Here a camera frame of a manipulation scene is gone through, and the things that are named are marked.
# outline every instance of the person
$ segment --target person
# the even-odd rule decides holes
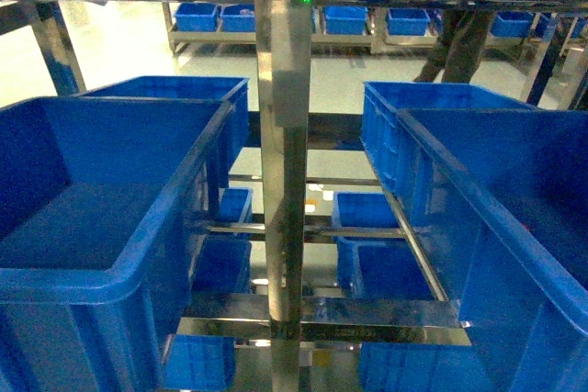
[[[495,16],[486,11],[445,11],[443,32],[414,81],[432,83],[445,70],[443,83],[469,83],[480,67],[486,36]]]

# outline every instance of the shelf support bar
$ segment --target shelf support bar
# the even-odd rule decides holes
[[[272,385],[299,390],[311,0],[255,0]]]
[[[560,53],[566,44],[572,22],[572,18],[561,15],[556,15],[549,21],[523,86],[521,101],[526,101],[533,106],[539,104]]]
[[[31,8],[31,27],[57,95],[85,92],[82,70],[58,2],[37,3]]]

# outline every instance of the metal frame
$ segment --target metal frame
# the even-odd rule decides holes
[[[31,25],[57,95],[85,91],[82,70],[58,2],[0,6],[0,36]]]
[[[215,32],[179,31],[174,23],[169,3],[163,2],[162,8],[169,48],[173,54],[180,53],[189,43],[255,45],[255,33],[225,32],[221,30],[221,25]],[[317,12],[318,20],[315,19],[316,31],[311,35],[312,45],[366,47],[370,48],[372,54],[384,54],[406,48],[428,49],[435,46],[437,35],[433,33],[426,36],[391,36],[388,34],[387,11],[388,8],[375,8],[373,23],[368,24],[365,35],[358,36],[327,34],[322,11],[319,10]],[[526,41],[527,39],[522,38],[500,38],[489,35],[485,46],[489,50],[508,50],[522,47]],[[540,39],[528,39],[528,41],[532,44],[538,44]],[[578,41],[578,39],[574,41],[568,39],[565,48]]]
[[[84,90],[81,72],[75,59],[67,29],[56,0],[35,4],[36,18],[32,23],[41,52],[50,67],[51,76],[60,95]],[[194,0],[151,0],[158,2]],[[212,0],[217,3],[251,0]],[[195,296],[193,305],[186,311],[180,332],[238,335],[245,338],[269,338],[272,341],[272,378],[276,392],[299,390],[300,343],[304,341],[349,340],[469,344],[465,328],[459,323],[447,293],[439,283],[432,266],[426,259],[411,226],[402,214],[394,197],[387,194],[392,209],[401,222],[398,230],[333,230],[313,226],[312,219],[305,221],[304,197],[306,161],[309,147],[332,148],[340,140],[338,130],[317,129],[312,132],[312,114],[309,115],[311,75],[311,0],[254,0],[256,10],[256,36],[259,127],[263,162],[265,226],[240,227],[210,225],[212,230],[255,231],[266,238],[268,270],[268,296]],[[447,7],[457,9],[483,8],[489,10],[551,10],[558,12],[588,11],[586,0],[312,0],[315,5],[373,5]],[[382,23],[382,12],[377,14]],[[16,24],[25,23],[16,16]],[[168,30],[172,30],[169,17]],[[376,25],[376,50],[387,44],[385,30]],[[538,52],[537,69],[529,79],[525,95],[536,103],[542,93],[554,57],[565,44],[570,23],[550,34]],[[176,36],[170,47],[176,45]],[[582,58],[582,68],[588,65]],[[572,107],[585,105],[586,70],[578,72],[570,88]],[[318,140],[314,146],[309,141]],[[387,302],[303,297],[301,290],[302,251],[305,231],[314,235],[332,236],[366,234],[397,235],[406,237],[413,254],[435,296],[431,302]]]

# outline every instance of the plastic bin rim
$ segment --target plastic bin rim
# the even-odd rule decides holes
[[[213,8],[212,8],[212,12],[209,14],[202,14],[202,13],[190,14],[190,13],[185,13],[182,11],[183,5],[210,5],[210,6],[213,6]],[[177,8],[177,10],[175,11],[174,16],[176,16],[176,17],[178,17],[178,16],[180,16],[180,17],[194,17],[194,16],[196,16],[196,17],[215,17],[217,14],[219,14],[220,9],[221,9],[220,6],[218,6],[216,4],[212,4],[210,2],[193,2],[193,3],[180,5]]]
[[[236,6],[250,6],[253,9],[253,12],[255,12],[255,4],[231,4],[231,5],[224,5],[221,9],[220,9],[220,18],[224,18],[224,17],[230,17],[230,18],[236,18],[236,17],[241,17],[241,18],[254,18],[253,14],[247,14],[247,15],[241,15],[241,14],[230,14],[230,13],[225,13],[225,10],[227,8],[233,8]]]
[[[588,292],[484,185],[413,115],[403,109],[397,117],[403,127],[440,166],[447,179],[481,216],[490,230],[523,266],[529,276],[566,320],[588,336]],[[462,113],[527,113],[524,109],[452,109]]]
[[[26,103],[50,102],[56,98],[31,98],[14,105],[0,109],[6,112],[15,106]],[[62,97],[57,100],[69,101],[114,101],[114,98],[104,97]],[[169,102],[178,103],[174,98],[123,98],[125,102]],[[197,105],[194,100],[182,100],[191,105]],[[1,303],[56,303],[56,304],[105,304],[113,303],[130,296],[141,284],[143,274],[153,253],[151,244],[156,240],[160,230],[179,204],[180,196],[187,183],[191,182],[201,169],[205,158],[219,137],[221,129],[231,114],[234,104],[207,103],[216,107],[205,128],[192,143],[184,159],[175,168],[172,176],[154,199],[145,216],[127,240],[127,244],[117,260],[107,270],[46,270],[46,269],[0,269],[0,304]]]
[[[513,14],[517,13],[521,16],[525,16],[526,18],[503,18],[501,14]],[[501,20],[502,22],[515,22],[515,23],[526,23],[529,19],[533,19],[533,13],[527,13],[526,11],[501,11],[496,15],[497,20]]]
[[[342,191],[342,192],[334,192],[334,196],[333,196],[333,213],[331,214],[331,222],[333,223],[334,227],[343,227],[343,225],[341,225],[341,210],[339,209],[339,196],[343,196],[343,195],[361,195],[361,196],[384,196],[383,192],[350,192],[350,191]],[[392,213],[392,220],[395,222],[398,222],[398,220],[396,219],[396,217],[394,216],[394,214]],[[339,240],[343,240],[343,241],[357,241],[358,239],[360,239],[361,244],[365,245],[369,242],[395,242],[395,241],[404,241],[404,239],[402,238],[395,238],[395,239],[371,239],[369,241],[366,241],[366,239],[364,238],[358,238],[355,236],[334,236],[334,238],[338,238]]]
[[[382,103],[382,105],[384,105],[388,110],[390,110],[392,112],[396,112],[396,111],[399,111],[399,109],[397,109],[396,107],[394,107],[393,105],[388,103],[388,100],[386,99],[386,97],[384,97],[380,92],[378,92],[376,89],[374,89],[374,87],[372,86],[373,84],[397,84],[397,85],[408,85],[409,87],[411,87],[412,85],[415,85],[417,83],[373,82],[373,81],[365,81],[364,82],[364,88],[368,89],[372,94],[374,94],[378,98],[378,100]],[[434,84],[435,87],[447,88],[447,89],[451,89],[452,87],[456,87],[456,86],[462,87],[462,88],[467,87],[469,90],[472,90],[472,91],[479,90],[479,91],[483,91],[483,92],[487,92],[489,94],[499,96],[500,98],[505,99],[505,100],[515,101],[516,103],[520,104],[522,107],[528,107],[529,109],[539,110],[539,109],[537,109],[537,107],[529,105],[528,103],[523,103],[521,101],[514,100],[510,96],[496,93],[486,87],[478,86],[476,84],[463,84],[463,83],[432,83],[432,84]]]
[[[136,81],[140,81],[142,79],[145,78],[164,78],[164,79],[172,79],[172,78],[189,78],[189,79],[206,79],[206,80],[211,80],[214,78],[219,78],[222,80],[234,80],[236,82],[238,82],[229,92],[227,92],[227,94],[223,97],[223,99],[227,99],[227,98],[232,98],[236,92],[242,88],[244,85],[247,85],[249,83],[249,77],[220,77],[220,76],[214,76],[214,77],[207,77],[207,76],[202,76],[202,75],[139,75],[137,77],[131,77],[127,80],[122,80],[120,82],[116,82],[113,84],[107,84],[104,86],[100,86],[97,87],[95,89],[91,89],[89,91],[85,91],[79,94],[75,94],[75,95],[69,95],[69,96],[79,96],[79,97],[85,97],[88,94],[94,94],[96,92],[100,92],[102,89],[110,89],[111,87],[116,87],[116,86],[120,86],[122,84],[125,83],[129,83],[129,82],[136,82]]]
[[[333,6],[335,8],[345,8],[347,6]],[[366,14],[368,13],[368,9],[365,6],[349,6],[350,8],[356,8],[357,10],[361,10],[362,12],[365,12]],[[366,17],[367,16],[363,16],[363,17],[337,17],[337,16],[333,16],[331,14],[329,14],[329,6],[326,6],[322,12],[324,13],[324,18],[330,18],[331,20],[344,20],[344,21],[349,21],[349,22],[365,22],[366,21]]]

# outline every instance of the white floor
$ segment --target white floor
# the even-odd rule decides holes
[[[173,57],[167,44],[160,4],[109,2],[105,6],[62,2],[62,10],[88,88],[145,74],[246,76],[251,79],[249,106],[256,110],[256,59],[253,47],[192,45]],[[336,50],[333,53],[345,54]],[[328,50],[312,59],[311,111],[360,114],[363,82],[411,81],[424,64],[424,56],[409,51],[397,56],[332,55]],[[517,98],[525,76],[508,62],[484,61],[473,83]],[[0,106],[40,95],[55,95],[30,27],[0,37]],[[545,95],[541,104],[555,108],[557,101]],[[233,167],[237,174],[261,174],[259,150],[244,150]],[[311,151],[310,176],[373,177],[362,152]],[[326,186],[323,190],[332,190]],[[254,185],[254,211],[262,212],[261,185]],[[328,215],[329,193],[309,190],[315,213]],[[334,246],[309,246],[305,252],[307,271],[334,279]],[[263,276],[263,244],[254,247],[254,276]]]

